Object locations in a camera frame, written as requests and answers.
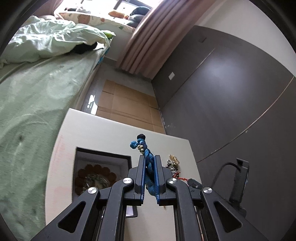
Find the dark grey wardrobe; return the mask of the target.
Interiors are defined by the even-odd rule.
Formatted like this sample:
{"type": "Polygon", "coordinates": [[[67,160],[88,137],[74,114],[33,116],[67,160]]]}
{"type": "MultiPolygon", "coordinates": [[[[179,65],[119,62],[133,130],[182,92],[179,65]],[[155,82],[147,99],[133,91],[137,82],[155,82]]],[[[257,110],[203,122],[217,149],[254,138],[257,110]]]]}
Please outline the dark grey wardrobe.
{"type": "Polygon", "coordinates": [[[168,135],[189,140],[201,182],[229,198],[249,162],[247,220],[269,240],[295,239],[295,77],[254,45],[194,26],[152,81],[168,135]]]}

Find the orange plush toy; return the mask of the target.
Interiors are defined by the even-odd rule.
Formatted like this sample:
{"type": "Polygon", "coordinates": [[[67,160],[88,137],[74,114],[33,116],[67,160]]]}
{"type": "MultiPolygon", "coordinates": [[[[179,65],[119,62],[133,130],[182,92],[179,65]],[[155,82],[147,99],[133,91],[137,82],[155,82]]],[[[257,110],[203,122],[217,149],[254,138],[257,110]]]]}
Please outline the orange plush toy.
{"type": "Polygon", "coordinates": [[[118,11],[110,11],[108,13],[110,16],[114,17],[114,18],[120,18],[120,19],[128,19],[128,15],[125,15],[124,13],[120,13],[118,11]]]}

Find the light green duvet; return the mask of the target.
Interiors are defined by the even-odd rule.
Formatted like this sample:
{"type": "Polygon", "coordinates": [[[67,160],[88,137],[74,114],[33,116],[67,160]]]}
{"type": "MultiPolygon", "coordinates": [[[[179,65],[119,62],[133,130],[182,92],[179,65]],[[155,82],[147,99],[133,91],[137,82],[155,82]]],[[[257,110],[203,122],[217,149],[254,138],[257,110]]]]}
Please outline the light green duvet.
{"type": "Polygon", "coordinates": [[[68,20],[44,20],[29,17],[13,35],[1,55],[1,68],[6,64],[36,62],[60,56],[77,45],[95,43],[110,47],[105,32],[85,24],[68,20]]]}

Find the white wall switch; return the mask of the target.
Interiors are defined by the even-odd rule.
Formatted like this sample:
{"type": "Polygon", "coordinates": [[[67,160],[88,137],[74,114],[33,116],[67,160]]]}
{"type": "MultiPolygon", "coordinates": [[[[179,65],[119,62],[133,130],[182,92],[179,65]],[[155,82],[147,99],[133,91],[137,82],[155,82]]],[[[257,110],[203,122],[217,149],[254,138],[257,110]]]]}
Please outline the white wall switch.
{"type": "Polygon", "coordinates": [[[174,76],[175,76],[175,74],[173,72],[171,72],[170,75],[168,76],[169,80],[172,80],[174,76]]]}

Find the green bed sheet mattress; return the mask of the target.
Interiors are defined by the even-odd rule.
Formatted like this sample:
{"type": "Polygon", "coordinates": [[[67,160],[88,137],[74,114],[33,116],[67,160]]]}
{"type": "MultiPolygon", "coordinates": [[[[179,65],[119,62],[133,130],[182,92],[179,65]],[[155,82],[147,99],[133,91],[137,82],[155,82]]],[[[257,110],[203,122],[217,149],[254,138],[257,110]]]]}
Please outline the green bed sheet mattress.
{"type": "Polygon", "coordinates": [[[1,216],[17,240],[45,226],[52,150],[105,49],[1,68],[1,216]]]}

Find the dark blue cushion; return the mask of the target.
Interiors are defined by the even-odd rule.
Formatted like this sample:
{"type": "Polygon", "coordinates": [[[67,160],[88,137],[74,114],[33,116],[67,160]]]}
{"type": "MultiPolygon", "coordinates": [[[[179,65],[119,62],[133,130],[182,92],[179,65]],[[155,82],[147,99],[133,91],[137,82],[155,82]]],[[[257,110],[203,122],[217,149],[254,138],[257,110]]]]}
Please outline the dark blue cushion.
{"type": "Polygon", "coordinates": [[[130,13],[129,16],[126,16],[126,19],[128,20],[126,25],[136,28],[150,10],[150,8],[145,6],[137,7],[130,13]]]}

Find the black cloth on bed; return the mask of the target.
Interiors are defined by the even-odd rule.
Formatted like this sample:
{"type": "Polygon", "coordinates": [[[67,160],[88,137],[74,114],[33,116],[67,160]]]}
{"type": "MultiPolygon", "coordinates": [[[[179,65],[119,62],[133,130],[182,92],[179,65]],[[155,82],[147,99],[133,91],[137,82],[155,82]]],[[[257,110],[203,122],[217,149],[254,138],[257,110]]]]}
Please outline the black cloth on bed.
{"type": "Polygon", "coordinates": [[[85,43],[83,44],[79,44],[79,45],[76,45],[70,52],[70,53],[76,53],[76,54],[83,54],[87,51],[92,51],[94,50],[95,48],[97,47],[97,42],[95,42],[94,44],[92,45],[87,45],[85,43]]]}

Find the flattened cardboard sheet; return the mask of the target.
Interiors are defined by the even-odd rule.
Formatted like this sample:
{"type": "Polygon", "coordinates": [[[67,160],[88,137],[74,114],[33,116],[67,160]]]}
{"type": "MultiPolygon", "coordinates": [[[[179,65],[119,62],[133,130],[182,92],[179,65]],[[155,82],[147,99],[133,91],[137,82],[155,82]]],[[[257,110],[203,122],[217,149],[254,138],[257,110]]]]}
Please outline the flattened cardboard sheet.
{"type": "Polygon", "coordinates": [[[106,80],[98,101],[97,116],[165,134],[155,97],[106,80]]]}

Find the gold butterfly brooch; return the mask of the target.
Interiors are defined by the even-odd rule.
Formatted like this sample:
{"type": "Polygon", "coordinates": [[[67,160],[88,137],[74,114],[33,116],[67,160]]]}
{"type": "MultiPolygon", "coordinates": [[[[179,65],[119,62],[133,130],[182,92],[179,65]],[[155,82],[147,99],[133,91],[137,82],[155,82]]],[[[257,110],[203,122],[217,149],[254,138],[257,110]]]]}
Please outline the gold butterfly brooch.
{"type": "Polygon", "coordinates": [[[175,157],[174,155],[171,155],[169,154],[169,160],[168,160],[168,163],[171,164],[171,165],[179,165],[179,161],[177,159],[177,157],[175,157]]]}

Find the pink curtain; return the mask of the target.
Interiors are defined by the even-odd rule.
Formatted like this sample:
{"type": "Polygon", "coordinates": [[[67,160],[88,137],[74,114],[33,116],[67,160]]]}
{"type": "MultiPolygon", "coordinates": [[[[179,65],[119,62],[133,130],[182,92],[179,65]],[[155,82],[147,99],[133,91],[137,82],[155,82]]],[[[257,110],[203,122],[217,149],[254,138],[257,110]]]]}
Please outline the pink curtain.
{"type": "Polygon", "coordinates": [[[133,32],[116,66],[153,79],[214,0],[162,1],[133,32]]]}

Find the patterned white pillow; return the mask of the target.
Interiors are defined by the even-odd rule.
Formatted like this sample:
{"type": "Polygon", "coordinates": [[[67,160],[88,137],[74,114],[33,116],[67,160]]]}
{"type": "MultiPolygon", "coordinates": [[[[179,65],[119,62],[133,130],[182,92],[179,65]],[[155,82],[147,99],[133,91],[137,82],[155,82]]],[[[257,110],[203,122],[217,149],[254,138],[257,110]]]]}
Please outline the patterned white pillow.
{"type": "Polygon", "coordinates": [[[113,25],[120,30],[126,31],[128,33],[133,33],[136,28],[128,25],[128,20],[114,18],[109,15],[98,16],[88,13],[81,13],[77,11],[65,11],[59,13],[63,19],[73,21],[76,24],[86,24],[93,27],[102,26],[102,25],[113,25]]]}

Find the black jewelry box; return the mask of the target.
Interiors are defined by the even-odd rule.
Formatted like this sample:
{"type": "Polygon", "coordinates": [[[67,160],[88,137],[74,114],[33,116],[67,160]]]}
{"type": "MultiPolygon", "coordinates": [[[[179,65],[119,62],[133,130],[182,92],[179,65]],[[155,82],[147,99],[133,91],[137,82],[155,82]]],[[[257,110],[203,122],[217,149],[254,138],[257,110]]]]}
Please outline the black jewelry box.
{"type": "Polygon", "coordinates": [[[80,196],[87,188],[99,190],[111,187],[115,182],[127,177],[132,168],[130,156],[76,148],[73,178],[72,200],[80,196]]]}

